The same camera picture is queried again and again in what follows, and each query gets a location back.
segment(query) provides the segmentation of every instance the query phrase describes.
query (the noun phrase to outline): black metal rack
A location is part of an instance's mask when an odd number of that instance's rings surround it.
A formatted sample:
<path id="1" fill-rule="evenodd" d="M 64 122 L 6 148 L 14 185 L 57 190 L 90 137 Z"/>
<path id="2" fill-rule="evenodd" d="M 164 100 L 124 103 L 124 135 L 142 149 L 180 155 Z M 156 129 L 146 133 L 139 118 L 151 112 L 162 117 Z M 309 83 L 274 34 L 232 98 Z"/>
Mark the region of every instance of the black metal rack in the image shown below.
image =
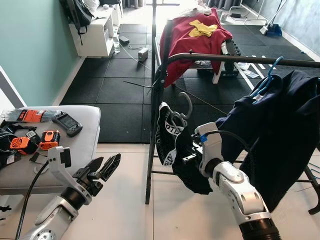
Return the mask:
<path id="1" fill-rule="evenodd" d="M 262 57 L 247 57 L 247 56 L 228 56 L 228 55 L 214 55 L 214 54 L 200 54 L 200 53 L 179 53 L 169 57 L 170 45 L 171 45 L 171 34 L 165 34 L 164 40 L 164 51 L 163 59 L 160 57 L 159 47 L 156 37 L 156 11 L 157 11 L 157 0 L 152 1 L 152 53 L 151 53 L 151 132 L 150 132 L 150 146 L 148 155 L 148 167 L 147 167 L 147 178 L 146 178 L 146 190 L 145 190 L 145 204 L 149 204 L 150 193 L 151 193 L 151 175 L 152 174 L 166 174 L 175 175 L 172 172 L 166 171 L 155 171 L 152 170 L 153 161 L 155 156 L 156 139 L 155 134 L 157 131 L 157 119 L 158 109 L 162 101 L 165 77 L 167 76 L 167 67 L 170 63 L 181 59 L 189 60 L 208 60 L 218 62 L 231 62 L 231 63 L 253 63 L 253 64 L 273 64 L 276 58 L 262 58 Z M 173 21 L 168 20 L 165 31 L 171 33 L 173 28 Z M 305 60 L 294 60 L 294 59 L 282 59 L 278 65 L 294 66 L 294 67 L 310 67 L 320 68 L 320 62 L 316 61 L 305 61 Z M 318 204 L 316 207 L 310 209 L 309 214 L 313 215 L 320 212 L 320 184 L 314 178 L 311 170 L 307 166 L 304 170 L 308 180 L 298 179 L 299 183 L 311 183 L 317 196 Z"/>

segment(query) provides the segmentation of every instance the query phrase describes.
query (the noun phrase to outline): yellow cloth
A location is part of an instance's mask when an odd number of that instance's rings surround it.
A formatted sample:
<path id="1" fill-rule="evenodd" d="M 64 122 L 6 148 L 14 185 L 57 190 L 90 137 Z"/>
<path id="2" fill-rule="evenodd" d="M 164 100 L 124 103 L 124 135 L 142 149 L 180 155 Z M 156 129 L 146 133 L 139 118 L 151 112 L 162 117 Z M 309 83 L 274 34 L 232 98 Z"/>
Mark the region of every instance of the yellow cloth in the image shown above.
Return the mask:
<path id="1" fill-rule="evenodd" d="M 199 22 L 199 20 L 194 20 L 189 23 L 191 26 L 195 26 L 194 29 L 189 32 L 190 37 L 199 37 L 202 35 L 206 35 L 207 37 L 211 37 L 211 34 L 217 30 L 218 26 L 213 24 L 211 26 L 204 25 L 202 22 Z"/>

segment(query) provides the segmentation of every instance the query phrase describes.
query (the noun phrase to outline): blue wall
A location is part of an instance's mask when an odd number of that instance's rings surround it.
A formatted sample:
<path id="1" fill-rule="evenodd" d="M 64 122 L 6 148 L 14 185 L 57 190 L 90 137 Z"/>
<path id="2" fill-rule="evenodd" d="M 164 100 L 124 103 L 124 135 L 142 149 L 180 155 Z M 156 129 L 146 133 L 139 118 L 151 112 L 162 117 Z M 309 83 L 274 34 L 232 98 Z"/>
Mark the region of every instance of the blue wall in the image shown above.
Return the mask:
<path id="1" fill-rule="evenodd" d="M 78 61 L 58 0 L 0 0 L 0 66 L 28 106 L 52 105 Z"/>
<path id="2" fill-rule="evenodd" d="M 256 1 L 244 0 L 243 3 L 252 8 Z M 280 1 L 265 0 L 261 15 L 268 20 L 271 19 Z M 262 0 L 253 9 L 258 12 L 261 4 Z M 288 0 L 274 23 L 279 24 L 286 33 L 320 55 L 320 0 Z"/>

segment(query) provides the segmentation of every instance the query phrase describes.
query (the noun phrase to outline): device screen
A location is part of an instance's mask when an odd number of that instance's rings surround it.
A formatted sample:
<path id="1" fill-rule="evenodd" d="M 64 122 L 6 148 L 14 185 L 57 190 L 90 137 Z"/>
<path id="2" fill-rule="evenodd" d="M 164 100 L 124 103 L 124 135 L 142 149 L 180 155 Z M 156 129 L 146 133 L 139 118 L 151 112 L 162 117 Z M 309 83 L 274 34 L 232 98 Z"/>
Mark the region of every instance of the device screen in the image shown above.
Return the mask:
<path id="1" fill-rule="evenodd" d="M 73 120 L 69 115 L 64 115 L 64 116 L 60 117 L 59 121 L 63 125 L 65 125 L 68 129 L 77 124 L 77 122 L 75 120 Z"/>

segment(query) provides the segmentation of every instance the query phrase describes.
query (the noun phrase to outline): red garment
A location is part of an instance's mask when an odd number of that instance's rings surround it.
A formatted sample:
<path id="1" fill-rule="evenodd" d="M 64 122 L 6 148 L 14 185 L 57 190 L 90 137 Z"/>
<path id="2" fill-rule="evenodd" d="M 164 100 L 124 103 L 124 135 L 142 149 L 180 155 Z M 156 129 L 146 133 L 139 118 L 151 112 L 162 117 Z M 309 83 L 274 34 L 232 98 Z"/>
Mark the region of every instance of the red garment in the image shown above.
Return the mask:
<path id="1" fill-rule="evenodd" d="M 189 50 L 192 50 L 193 53 L 197 54 L 221 54 L 221 44 L 226 39 L 232 39 L 232 34 L 221 26 L 216 9 L 211 8 L 211 11 L 212 14 L 210 16 L 200 13 L 194 17 L 179 17 L 173 20 L 169 56 L 180 53 L 189 53 Z M 190 37 L 189 33 L 195 27 L 189 25 L 189 23 L 194 20 L 199 20 L 207 26 L 216 24 L 218 28 L 212 33 L 211 37 L 205 35 Z M 163 30 L 160 39 L 161 58 L 163 58 L 164 55 L 165 32 L 166 29 Z M 221 62 L 216 61 L 211 62 L 213 71 L 216 74 L 219 72 L 220 63 Z M 193 62 L 187 59 L 172 62 L 167 68 L 168 76 L 165 78 L 164 86 L 168 87 L 174 83 L 192 64 Z"/>

